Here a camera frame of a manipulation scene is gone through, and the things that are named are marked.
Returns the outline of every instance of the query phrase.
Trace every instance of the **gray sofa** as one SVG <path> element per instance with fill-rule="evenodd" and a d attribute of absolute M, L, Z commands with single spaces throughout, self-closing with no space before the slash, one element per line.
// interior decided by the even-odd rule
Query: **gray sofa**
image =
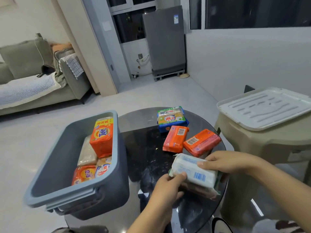
<path fill-rule="evenodd" d="M 5 63 L 0 62 L 0 84 L 39 74 L 43 62 L 45 65 L 54 67 L 55 63 L 53 61 L 55 62 L 55 56 L 53 56 L 48 42 L 44 39 L 37 39 L 35 41 L 34 44 L 26 41 L 0 48 L 0 54 L 5 61 Z M 76 79 L 65 61 L 60 61 L 59 65 L 67 81 L 66 86 L 28 103 L 1 109 L 0 115 L 34 109 L 63 101 L 81 99 L 91 88 L 86 74 L 83 73 Z"/>

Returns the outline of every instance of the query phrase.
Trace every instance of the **hand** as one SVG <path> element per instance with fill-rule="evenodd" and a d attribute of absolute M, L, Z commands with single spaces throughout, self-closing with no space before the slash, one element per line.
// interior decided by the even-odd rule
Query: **hand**
<path fill-rule="evenodd" d="M 180 184 L 187 179 L 187 173 L 178 174 L 173 179 L 165 174 L 155 185 L 150 200 L 146 208 L 152 209 L 155 214 L 163 216 L 165 225 L 167 225 L 172 218 L 172 206 L 176 200 L 181 198 L 184 193 L 178 192 Z"/>
<path fill-rule="evenodd" d="M 197 165 L 203 169 L 219 170 L 226 173 L 246 172 L 257 165 L 265 165 L 265 161 L 257 156 L 236 152 L 236 151 L 216 151 L 198 162 Z"/>

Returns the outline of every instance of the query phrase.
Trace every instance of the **white plastic lid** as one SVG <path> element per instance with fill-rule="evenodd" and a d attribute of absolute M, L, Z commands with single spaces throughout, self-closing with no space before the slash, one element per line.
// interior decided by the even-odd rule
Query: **white plastic lid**
<path fill-rule="evenodd" d="M 275 87 L 253 90 L 217 103 L 245 129 L 260 131 L 311 111 L 310 97 Z"/>

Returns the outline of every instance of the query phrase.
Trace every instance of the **sofa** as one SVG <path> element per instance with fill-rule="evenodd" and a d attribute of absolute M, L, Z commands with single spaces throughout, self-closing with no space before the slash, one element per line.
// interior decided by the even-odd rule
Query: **sofa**
<path fill-rule="evenodd" d="M 84 72 L 76 78 L 67 63 L 59 60 L 67 52 L 69 54 L 74 52 L 74 50 L 72 48 L 64 49 L 53 54 L 50 44 L 43 38 L 0 48 L 0 54 L 4 60 L 4 62 L 0 62 L 0 84 L 40 74 L 42 73 L 43 65 L 48 68 L 55 68 L 56 71 L 60 67 L 58 74 L 63 74 L 67 82 L 64 87 L 38 99 L 15 107 L 0 109 L 0 115 L 34 109 L 63 101 L 80 100 L 91 88 L 91 85 Z"/>

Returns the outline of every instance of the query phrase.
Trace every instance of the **barcode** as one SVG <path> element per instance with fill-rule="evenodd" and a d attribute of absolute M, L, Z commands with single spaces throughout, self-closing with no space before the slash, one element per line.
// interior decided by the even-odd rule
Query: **barcode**
<path fill-rule="evenodd" d="M 185 134 L 185 131 L 186 131 L 185 128 L 180 128 L 180 129 L 178 130 L 177 135 L 183 136 L 183 135 Z"/>
<path fill-rule="evenodd" d="M 187 143 L 188 143 L 189 145 L 193 145 L 193 144 L 196 143 L 197 141 L 199 141 L 199 139 L 196 139 L 196 137 L 194 136 L 194 137 L 192 137 L 191 139 L 189 139 L 189 140 L 187 141 Z"/>
<path fill-rule="evenodd" d="M 205 175 L 202 174 L 202 173 L 195 172 L 195 173 L 194 173 L 194 178 L 195 178 L 195 179 L 198 179 L 198 180 L 200 180 L 200 181 L 205 181 Z"/>

